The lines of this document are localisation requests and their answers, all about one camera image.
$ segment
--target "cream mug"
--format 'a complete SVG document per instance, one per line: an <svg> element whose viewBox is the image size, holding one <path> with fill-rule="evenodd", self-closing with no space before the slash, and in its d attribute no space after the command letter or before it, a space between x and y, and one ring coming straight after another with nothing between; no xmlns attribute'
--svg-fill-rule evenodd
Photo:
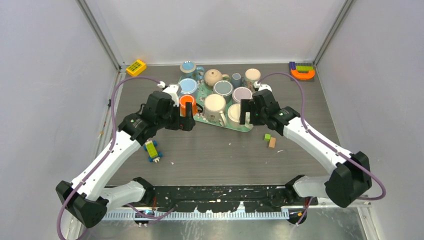
<svg viewBox="0 0 424 240"><path fill-rule="evenodd" d="M228 125L230 125L234 129L240 129L243 126L248 129L252 129L253 125L249 123L250 112L246 112L246 123L244 125L240 125L240 112L240 103L235 103L228 108Z"/></svg>
<svg viewBox="0 0 424 240"><path fill-rule="evenodd" d="M204 117L212 123L219 123L225 127L227 125L227 118L225 116L226 101L225 98L219 94L211 94L204 99Z"/></svg>

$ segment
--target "ceramic teapot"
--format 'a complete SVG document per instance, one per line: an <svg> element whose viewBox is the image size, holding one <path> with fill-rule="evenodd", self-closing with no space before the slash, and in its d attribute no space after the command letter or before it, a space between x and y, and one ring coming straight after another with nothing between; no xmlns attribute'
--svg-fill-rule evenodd
<svg viewBox="0 0 424 240"><path fill-rule="evenodd" d="M212 89L217 82L223 79L228 81L230 76L228 74L222 74L219 70L216 69L209 69L204 74L204 84L206 84L209 89Z"/></svg>

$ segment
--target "mug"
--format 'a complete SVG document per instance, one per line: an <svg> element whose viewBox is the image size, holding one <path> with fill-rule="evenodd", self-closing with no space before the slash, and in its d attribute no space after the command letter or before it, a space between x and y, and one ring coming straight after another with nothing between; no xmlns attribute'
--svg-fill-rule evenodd
<svg viewBox="0 0 424 240"><path fill-rule="evenodd" d="M196 106L196 99L192 95L184 95L179 99L179 109L183 117L186 116L186 103L191 103L191 111L193 116L198 113L198 108Z"/></svg>
<svg viewBox="0 0 424 240"><path fill-rule="evenodd" d="M196 81L204 78L205 69L202 66L196 66L194 62L185 61L179 66L179 69L182 72L183 78L194 79Z"/></svg>
<svg viewBox="0 0 424 240"><path fill-rule="evenodd" d="M225 102L231 101L233 85L229 81L221 80L213 85L213 92L224 97Z"/></svg>
<svg viewBox="0 0 424 240"><path fill-rule="evenodd" d="M230 79L230 76L228 74L222 74L219 70L216 69L209 69L204 74L204 84L209 89L212 89L214 85L222 80L228 81Z"/></svg>
<svg viewBox="0 0 424 240"><path fill-rule="evenodd" d="M227 125L225 111L226 101L223 96L213 93L204 99L204 116L210 122L225 127Z"/></svg>
<svg viewBox="0 0 424 240"><path fill-rule="evenodd" d="M178 82L178 85L181 87L181 93L179 94L179 97L183 95L191 95L194 98L197 98L199 87L197 81L192 78L184 78Z"/></svg>
<svg viewBox="0 0 424 240"><path fill-rule="evenodd" d="M252 99L252 91L244 86L237 87L232 92L232 100L235 104L241 103L242 99Z"/></svg>
<svg viewBox="0 0 424 240"><path fill-rule="evenodd" d="M250 68L244 73L245 86L252 92L255 91L254 83L261 79L261 72L258 69Z"/></svg>
<svg viewBox="0 0 424 240"><path fill-rule="evenodd" d="M234 73L229 81L235 89L242 86L242 76L240 73Z"/></svg>
<svg viewBox="0 0 424 240"><path fill-rule="evenodd" d="M253 125L250 124L250 112L246 112L246 123L240 125L240 112L241 105L240 103L235 103L228 108L228 125L234 129L240 129L245 126L248 129L252 129Z"/></svg>

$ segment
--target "orange mug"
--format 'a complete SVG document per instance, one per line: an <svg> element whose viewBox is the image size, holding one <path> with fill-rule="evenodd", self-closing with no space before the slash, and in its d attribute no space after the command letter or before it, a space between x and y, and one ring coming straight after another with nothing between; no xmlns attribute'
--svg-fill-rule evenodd
<svg viewBox="0 0 424 240"><path fill-rule="evenodd" d="M184 95L179 99L179 110L183 117L186 116L186 103L191 103L191 109L193 116L198 113L198 108L196 106L196 99L192 95Z"/></svg>

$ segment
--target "gray table surface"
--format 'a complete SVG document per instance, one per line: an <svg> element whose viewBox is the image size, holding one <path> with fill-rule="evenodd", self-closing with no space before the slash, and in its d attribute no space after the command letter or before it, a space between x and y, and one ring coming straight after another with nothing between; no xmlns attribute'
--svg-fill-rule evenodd
<svg viewBox="0 0 424 240"><path fill-rule="evenodd" d="M218 69L223 74L244 74L256 68L262 76L284 71L288 64L227 64L204 65L205 70ZM148 66L143 76L155 77L165 83L177 83L179 66ZM288 77L274 75L265 83L281 107L301 111L301 95L297 85ZM323 135L338 143L338 138L317 77L302 83L306 104L306 120ZM124 84L116 113L117 123L136 112L148 95L158 90L149 80L132 80ZM275 148L268 148L265 134L276 138ZM299 174L326 175L324 168L296 143L279 136L266 126L256 126L250 132L239 132L196 122L190 132L162 129L153 138L163 158L158 163L148 161L140 149L134 153L109 181L122 185L135 177L143 177L153 185L243 185L284 184Z"/></svg>

